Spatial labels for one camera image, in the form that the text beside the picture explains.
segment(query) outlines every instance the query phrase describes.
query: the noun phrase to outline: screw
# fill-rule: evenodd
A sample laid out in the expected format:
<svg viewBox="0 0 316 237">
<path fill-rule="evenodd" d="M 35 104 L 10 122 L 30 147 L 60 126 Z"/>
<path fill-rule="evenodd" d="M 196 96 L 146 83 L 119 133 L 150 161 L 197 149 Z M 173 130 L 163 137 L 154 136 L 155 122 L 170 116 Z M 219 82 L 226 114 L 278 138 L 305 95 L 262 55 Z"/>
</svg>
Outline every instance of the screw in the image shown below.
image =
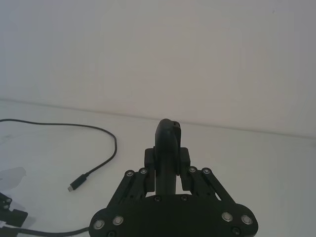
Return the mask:
<svg viewBox="0 0 316 237">
<path fill-rule="evenodd" d="M 126 176 L 130 177 L 130 176 L 133 176 L 133 174 L 134 173 L 132 171 L 129 171 L 129 172 L 126 173 Z"/>
<path fill-rule="evenodd" d="M 247 215 L 242 215 L 241 216 L 241 220 L 246 225 L 251 225 L 252 224 L 252 219 L 249 216 L 247 216 Z"/>
<path fill-rule="evenodd" d="M 223 212 L 222 218 L 224 221 L 230 222 L 233 220 L 233 216 L 228 212 Z"/>
<path fill-rule="evenodd" d="M 191 167 L 189 168 L 189 171 L 190 171 L 191 173 L 196 172 L 196 170 L 197 170 L 197 169 L 195 169 L 193 166 L 191 166 Z"/>
<path fill-rule="evenodd" d="M 161 197 L 160 197 L 160 196 L 156 196 L 156 197 L 154 198 L 154 200 L 155 200 L 155 201 L 161 201 Z"/>
<path fill-rule="evenodd" d="M 236 235 L 236 236 L 240 236 L 241 231 L 238 227 L 233 227 L 232 228 L 232 232 Z"/>
<path fill-rule="evenodd" d="M 182 201 L 187 201 L 188 200 L 188 196 L 187 195 L 182 195 L 181 196 L 181 200 Z"/>
<path fill-rule="evenodd" d="M 113 225 L 119 226 L 120 224 L 123 223 L 123 221 L 124 221 L 123 217 L 121 217 L 121 216 L 116 216 L 116 217 L 114 217 L 114 219 L 113 219 Z"/>
<path fill-rule="evenodd" d="M 115 237 L 115 232 L 114 231 L 110 231 L 108 233 L 108 237 Z"/>
<path fill-rule="evenodd" d="M 94 227 L 94 229 L 96 229 L 96 230 L 99 230 L 99 229 L 101 229 L 102 227 L 104 227 L 104 221 L 103 220 L 97 220 L 96 222 L 94 222 L 94 225 L 93 225 L 93 227 Z"/>
<path fill-rule="evenodd" d="M 204 174 L 209 174 L 210 172 L 211 172 L 211 171 L 210 171 L 209 169 L 204 169 L 204 170 L 203 170 L 203 173 L 204 173 Z"/>
</svg>

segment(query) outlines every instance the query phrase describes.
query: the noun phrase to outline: black cable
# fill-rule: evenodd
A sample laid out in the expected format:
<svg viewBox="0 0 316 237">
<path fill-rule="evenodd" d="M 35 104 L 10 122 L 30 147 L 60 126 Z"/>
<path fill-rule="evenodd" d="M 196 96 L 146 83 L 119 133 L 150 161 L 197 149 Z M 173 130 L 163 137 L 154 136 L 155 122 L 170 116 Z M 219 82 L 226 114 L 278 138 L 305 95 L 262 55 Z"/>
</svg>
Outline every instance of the black cable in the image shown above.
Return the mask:
<svg viewBox="0 0 316 237">
<path fill-rule="evenodd" d="M 117 144 L 117 138 L 116 136 L 103 129 L 100 127 L 95 127 L 95 126 L 90 126 L 90 125 L 83 125 L 83 124 L 76 124 L 76 123 L 47 123 L 47 122 L 31 122 L 31 121 L 25 121 L 25 120 L 20 120 L 20 119 L 12 119 L 12 118 L 7 118 L 7 119 L 0 119 L 0 122 L 6 122 L 6 121 L 12 121 L 12 122 L 23 122 L 23 123 L 29 123 L 29 124 L 35 124 L 35 125 L 58 125 L 58 126 L 77 126 L 77 127 L 88 127 L 88 128 L 93 128 L 93 129 L 97 129 L 100 130 L 102 132 L 105 132 L 107 134 L 109 134 L 111 137 L 113 137 L 114 139 L 114 152 L 113 154 L 110 156 L 110 158 L 108 158 L 106 161 L 104 161 L 103 163 L 99 164 L 97 167 L 91 169 L 90 171 L 86 172 L 85 174 L 82 174 L 81 176 L 79 176 L 77 179 L 75 179 L 69 186 L 68 190 L 69 192 L 71 192 L 72 190 L 77 189 L 81 184 L 83 184 L 84 181 L 86 181 L 87 177 L 94 171 L 96 171 L 97 169 L 101 168 L 102 166 L 104 166 L 105 164 L 107 164 L 108 162 L 110 162 L 116 155 L 117 151 L 118 151 L 118 144 Z"/>
<path fill-rule="evenodd" d="M 69 237 L 69 236 L 79 235 L 81 233 L 84 233 L 84 232 L 88 231 L 88 227 L 80 229 L 80 230 L 77 230 L 77 231 L 60 232 L 60 233 L 49 233 L 49 232 L 43 232 L 43 231 L 34 231 L 34 230 L 28 230 L 28 229 L 23 229 L 23 228 L 3 227 L 3 229 L 7 233 L 11 233 L 11 234 L 26 234 L 26 235 L 43 236 L 43 237 Z"/>
</svg>

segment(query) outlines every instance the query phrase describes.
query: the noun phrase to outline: white table surface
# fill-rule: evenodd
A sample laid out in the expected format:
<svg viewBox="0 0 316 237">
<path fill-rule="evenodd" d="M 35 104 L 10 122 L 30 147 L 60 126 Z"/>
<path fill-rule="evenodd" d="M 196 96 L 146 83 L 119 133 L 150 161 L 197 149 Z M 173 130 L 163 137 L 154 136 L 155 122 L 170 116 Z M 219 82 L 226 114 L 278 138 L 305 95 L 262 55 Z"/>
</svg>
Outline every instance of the white table surface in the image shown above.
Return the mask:
<svg viewBox="0 0 316 237">
<path fill-rule="evenodd" d="M 114 160 L 69 193 L 71 181 L 112 154 L 112 138 L 86 128 L 0 123 L 0 171 L 26 170 L 21 183 L 3 193 L 29 213 L 24 228 L 48 232 L 88 226 L 95 212 L 107 206 L 124 172 L 144 165 L 144 150 L 154 145 L 158 124 L 6 101 L 0 101 L 0 118 L 95 125 L 118 138 Z M 192 165 L 210 167 L 233 199 L 254 212 L 257 237 L 315 236 L 316 139 L 184 123 L 181 127 L 182 146 L 189 148 Z"/>
</svg>

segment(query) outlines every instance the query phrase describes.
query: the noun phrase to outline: white background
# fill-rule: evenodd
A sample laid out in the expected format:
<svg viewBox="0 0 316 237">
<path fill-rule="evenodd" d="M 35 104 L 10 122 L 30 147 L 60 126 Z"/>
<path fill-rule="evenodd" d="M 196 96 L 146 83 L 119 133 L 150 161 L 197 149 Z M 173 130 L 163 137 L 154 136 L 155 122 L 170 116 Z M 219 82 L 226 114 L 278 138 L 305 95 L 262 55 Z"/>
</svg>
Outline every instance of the white background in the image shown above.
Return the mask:
<svg viewBox="0 0 316 237">
<path fill-rule="evenodd" d="M 154 145 L 158 124 L 158 120 L 12 102 L 0 102 L 0 114 L 100 126 L 118 138 L 115 159 L 69 193 L 71 181 L 112 154 L 112 139 L 85 128 L 0 123 L 0 169 L 26 170 L 20 185 L 6 194 L 29 213 L 25 228 L 51 232 L 89 225 L 110 201 L 124 172 L 143 166 L 144 150 Z M 192 165 L 210 167 L 233 199 L 256 215 L 256 237 L 315 235 L 316 139 L 185 123 L 181 127 L 182 146 L 189 148 Z"/>
<path fill-rule="evenodd" d="M 315 0 L 1 0 L 0 98 L 316 137 Z"/>
</svg>

